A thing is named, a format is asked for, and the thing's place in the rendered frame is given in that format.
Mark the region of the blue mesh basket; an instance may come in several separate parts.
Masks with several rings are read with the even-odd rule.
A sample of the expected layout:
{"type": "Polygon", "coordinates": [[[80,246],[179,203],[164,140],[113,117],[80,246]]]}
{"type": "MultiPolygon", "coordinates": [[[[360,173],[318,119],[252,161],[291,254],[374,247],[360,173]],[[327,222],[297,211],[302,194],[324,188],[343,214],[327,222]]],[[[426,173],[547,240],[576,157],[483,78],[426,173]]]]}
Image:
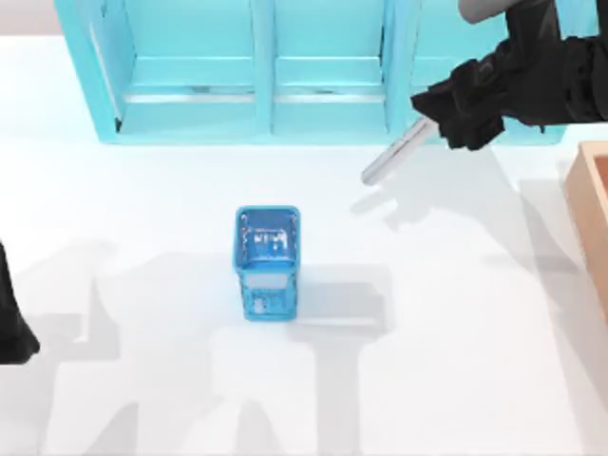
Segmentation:
{"type": "Polygon", "coordinates": [[[299,210],[290,205],[249,205],[237,210],[233,265],[246,319],[296,318],[300,221],[299,210]]]}

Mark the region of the light blue rack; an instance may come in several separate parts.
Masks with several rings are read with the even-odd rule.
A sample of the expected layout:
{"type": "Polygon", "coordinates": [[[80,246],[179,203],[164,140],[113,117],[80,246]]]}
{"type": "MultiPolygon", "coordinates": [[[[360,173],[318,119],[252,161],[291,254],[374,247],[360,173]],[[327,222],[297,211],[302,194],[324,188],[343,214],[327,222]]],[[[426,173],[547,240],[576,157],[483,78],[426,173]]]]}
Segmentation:
{"type": "Polygon", "coordinates": [[[99,139],[375,145],[507,35],[458,0],[53,0],[99,139]]]}

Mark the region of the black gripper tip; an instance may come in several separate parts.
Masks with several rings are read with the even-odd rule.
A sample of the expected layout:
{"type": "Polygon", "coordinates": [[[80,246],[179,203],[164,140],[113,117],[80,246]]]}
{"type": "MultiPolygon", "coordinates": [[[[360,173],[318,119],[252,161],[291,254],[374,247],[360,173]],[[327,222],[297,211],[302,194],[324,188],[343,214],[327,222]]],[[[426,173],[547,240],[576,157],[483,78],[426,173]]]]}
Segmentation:
{"type": "Polygon", "coordinates": [[[0,242],[0,365],[24,365],[40,349],[16,301],[6,251],[0,242]]]}

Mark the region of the silver metal bar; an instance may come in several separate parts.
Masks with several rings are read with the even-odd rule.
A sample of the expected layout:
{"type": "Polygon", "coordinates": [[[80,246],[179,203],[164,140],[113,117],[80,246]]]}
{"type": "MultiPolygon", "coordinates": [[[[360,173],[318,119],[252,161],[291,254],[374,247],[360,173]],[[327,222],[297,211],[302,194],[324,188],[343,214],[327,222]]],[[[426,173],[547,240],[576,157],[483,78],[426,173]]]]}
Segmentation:
{"type": "Polygon", "coordinates": [[[385,179],[409,154],[424,145],[438,130],[438,124],[422,117],[399,139],[376,157],[361,174],[361,181],[372,186],[385,179]]]}

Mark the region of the salmon-coloured shallow box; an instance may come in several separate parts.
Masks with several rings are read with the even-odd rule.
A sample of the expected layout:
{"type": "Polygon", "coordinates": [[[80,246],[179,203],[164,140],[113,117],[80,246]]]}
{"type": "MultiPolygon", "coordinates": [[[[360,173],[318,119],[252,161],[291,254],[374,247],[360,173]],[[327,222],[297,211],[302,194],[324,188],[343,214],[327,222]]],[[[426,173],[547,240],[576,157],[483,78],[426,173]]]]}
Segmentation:
{"type": "Polygon", "coordinates": [[[565,192],[586,270],[608,326],[608,141],[579,143],[565,192]]]}

